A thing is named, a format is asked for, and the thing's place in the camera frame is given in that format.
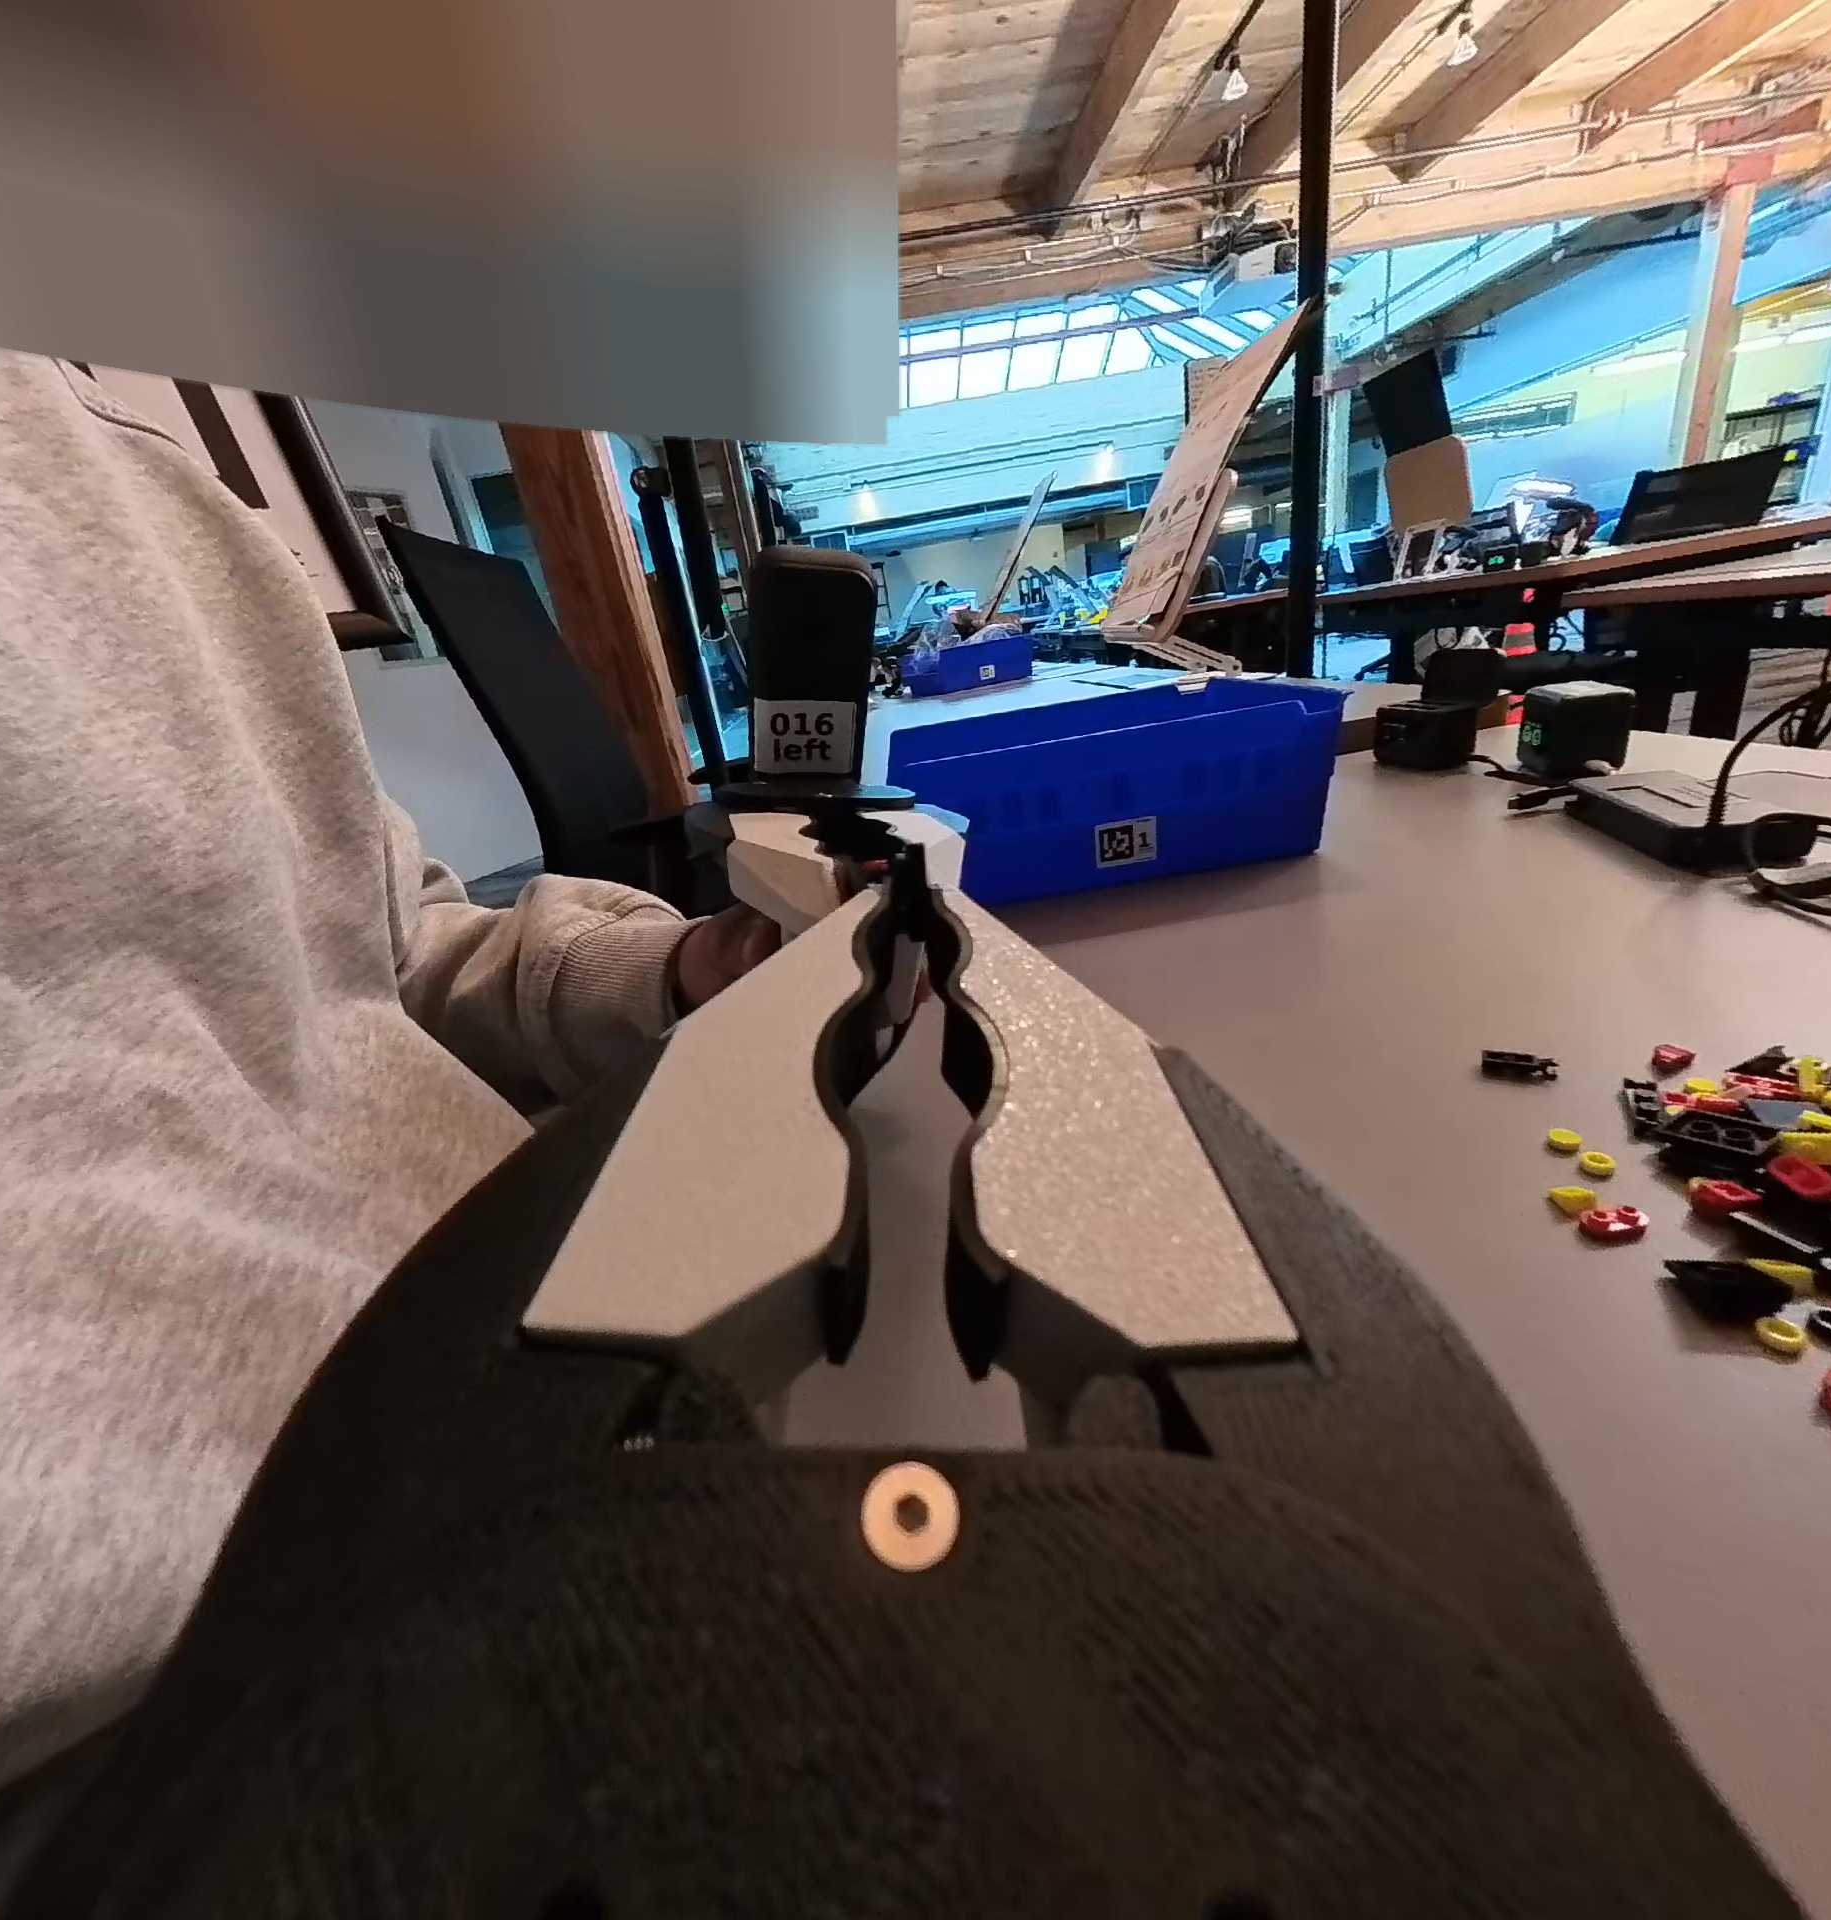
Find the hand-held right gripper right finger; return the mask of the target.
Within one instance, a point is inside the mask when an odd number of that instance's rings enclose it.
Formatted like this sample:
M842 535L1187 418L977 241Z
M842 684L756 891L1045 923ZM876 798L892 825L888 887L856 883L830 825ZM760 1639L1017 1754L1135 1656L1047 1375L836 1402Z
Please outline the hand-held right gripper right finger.
M973 1380L1057 1445L1093 1380L1275 1362L1301 1332L1163 1051L961 893L931 896L947 1177L943 1304Z

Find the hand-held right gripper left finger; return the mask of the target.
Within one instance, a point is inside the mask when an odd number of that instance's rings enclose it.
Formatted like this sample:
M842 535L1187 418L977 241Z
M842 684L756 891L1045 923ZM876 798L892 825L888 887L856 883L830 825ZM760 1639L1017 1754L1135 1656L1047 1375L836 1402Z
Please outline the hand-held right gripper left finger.
M852 1106L894 1046L880 893L844 902L668 1038L522 1318L774 1402L842 1362L870 1295Z

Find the pile of lego pieces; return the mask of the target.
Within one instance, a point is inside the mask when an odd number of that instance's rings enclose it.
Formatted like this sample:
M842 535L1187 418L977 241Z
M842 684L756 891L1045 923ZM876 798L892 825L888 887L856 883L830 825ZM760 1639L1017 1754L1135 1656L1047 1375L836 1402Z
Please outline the pile of lego pieces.
M1791 1375L1813 1371L1831 1428L1831 1058L1769 1046L1713 1077L1693 1068L1691 1051L1663 1044L1617 1089L1629 1144L1695 1239L1661 1261L1663 1301Z

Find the person's left forearm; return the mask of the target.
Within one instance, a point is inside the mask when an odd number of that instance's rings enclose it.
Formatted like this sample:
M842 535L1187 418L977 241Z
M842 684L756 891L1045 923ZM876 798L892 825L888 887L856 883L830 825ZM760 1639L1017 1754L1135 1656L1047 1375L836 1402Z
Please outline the person's left forearm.
M512 907L488 908L430 859L394 888L406 1015L528 1119L584 1094L678 1016L694 924L654 895L536 877Z

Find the person's left hand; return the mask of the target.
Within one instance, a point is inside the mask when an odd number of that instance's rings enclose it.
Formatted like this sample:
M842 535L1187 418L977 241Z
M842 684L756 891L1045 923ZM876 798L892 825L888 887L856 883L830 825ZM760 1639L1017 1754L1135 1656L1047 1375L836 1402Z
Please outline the person's left hand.
M688 923L668 963L674 1019L688 1019L776 956L782 947L784 928L746 902Z

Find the small blue plastic bin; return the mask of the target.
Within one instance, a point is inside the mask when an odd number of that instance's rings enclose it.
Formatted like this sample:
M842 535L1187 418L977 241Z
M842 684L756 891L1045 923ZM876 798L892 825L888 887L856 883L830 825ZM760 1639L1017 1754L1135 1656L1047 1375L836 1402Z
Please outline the small blue plastic bin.
M969 637L935 626L904 650L900 684L912 701L993 690L1027 682L1033 658L1033 637L1017 626L979 629Z

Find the large blue plastic bin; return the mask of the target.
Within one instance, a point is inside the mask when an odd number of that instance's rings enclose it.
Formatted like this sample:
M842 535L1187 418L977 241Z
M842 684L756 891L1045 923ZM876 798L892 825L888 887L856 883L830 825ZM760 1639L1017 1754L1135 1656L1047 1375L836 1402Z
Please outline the large blue plastic bin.
M1323 836L1347 697L1231 676L898 730L886 780L965 821L981 907L1303 859Z

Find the black office chair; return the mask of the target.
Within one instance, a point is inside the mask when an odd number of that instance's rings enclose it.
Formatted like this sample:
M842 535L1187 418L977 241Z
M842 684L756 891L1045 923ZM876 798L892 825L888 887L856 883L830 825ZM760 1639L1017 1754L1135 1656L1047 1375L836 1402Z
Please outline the black office chair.
M544 872L646 891L688 919L726 911L722 868L692 851L682 811L652 801L620 722L530 572L392 520L380 535L530 805Z

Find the cardboard sheets on stand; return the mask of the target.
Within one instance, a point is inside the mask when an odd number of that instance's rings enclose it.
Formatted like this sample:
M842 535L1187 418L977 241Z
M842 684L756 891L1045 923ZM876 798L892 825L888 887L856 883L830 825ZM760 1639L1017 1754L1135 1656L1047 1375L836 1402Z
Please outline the cardboard sheets on stand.
M1187 405L1187 424L1143 512L1119 589L1099 634L1109 642L1163 644L1189 605L1233 486L1231 456L1265 388L1295 352L1305 317L1297 305L1279 325L1205 376Z

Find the black battery charger case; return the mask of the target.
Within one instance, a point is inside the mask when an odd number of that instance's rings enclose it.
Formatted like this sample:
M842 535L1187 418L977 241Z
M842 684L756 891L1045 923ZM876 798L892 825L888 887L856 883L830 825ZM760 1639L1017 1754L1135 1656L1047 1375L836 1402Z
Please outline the black battery charger case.
M1491 646L1439 646L1421 668L1415 699L1373 716L1375 764L1405 772L1447 772L1475 757L1491 709L1503 709L1505 656Z
M1617 772L1637 721L1637 694L1611 682L1553 682L1529 688L1519 705L1519 772L1565 782Z

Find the dark framed board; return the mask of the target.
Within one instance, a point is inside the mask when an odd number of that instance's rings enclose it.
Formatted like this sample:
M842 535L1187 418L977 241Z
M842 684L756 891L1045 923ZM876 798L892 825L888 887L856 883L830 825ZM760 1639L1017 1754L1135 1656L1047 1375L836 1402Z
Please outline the dark framed board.
M304 567L338 649L410 660L412 616L378 562L324 436L300 396L216 388L174 379L170 388L214 476L258 515Z

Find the black vertical pole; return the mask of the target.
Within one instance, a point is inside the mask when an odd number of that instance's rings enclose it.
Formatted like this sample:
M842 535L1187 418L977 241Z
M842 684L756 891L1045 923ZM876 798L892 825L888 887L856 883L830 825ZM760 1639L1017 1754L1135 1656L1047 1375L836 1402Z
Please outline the black vertical pole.
M1283 608L1283 674L1311 678L1317 612L1323 482L1325 301L1329 271L1331 142L1337 83L1339 5L1303 6L1299 81L1297 303L1291 384L1289 554Z

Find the person's grey sweatshirt torso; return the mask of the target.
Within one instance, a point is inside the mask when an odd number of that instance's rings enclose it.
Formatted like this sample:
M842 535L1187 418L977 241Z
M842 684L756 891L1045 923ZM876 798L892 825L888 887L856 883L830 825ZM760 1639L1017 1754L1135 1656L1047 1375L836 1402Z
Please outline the person's grey sweatshirt torso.
M306 1380L528 1137L294 554L0 350L0 1788L134 1704Z

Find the long wooden desk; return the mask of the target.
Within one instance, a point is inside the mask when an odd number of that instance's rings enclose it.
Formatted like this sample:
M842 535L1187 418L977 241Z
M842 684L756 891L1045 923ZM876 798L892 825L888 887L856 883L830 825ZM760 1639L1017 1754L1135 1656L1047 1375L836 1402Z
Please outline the long wooden desk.
M1637 697L1635 729L1665 732L1673 701L1693 699L1691 734L1733 739L1747 671L1759 653L1831 655L1831 512L1729 530L1605 546L1529 568L1427 576L1317 597L1331 637L1389 641L1389 681L1415 678L1411 644L1447 629L1527 626L1547 641L1563 615L1615 616L1619 646L1553 656L1589 678L1621 676Z

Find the black laptop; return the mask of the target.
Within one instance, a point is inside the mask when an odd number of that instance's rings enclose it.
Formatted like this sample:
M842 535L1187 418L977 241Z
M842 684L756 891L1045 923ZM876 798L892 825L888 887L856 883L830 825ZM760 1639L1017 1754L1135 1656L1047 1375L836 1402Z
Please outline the black laptop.
M1629 548L1757 527L1797 492L1805 453L1807 442L1769 444L1683 469L1637 470L1599 544Z

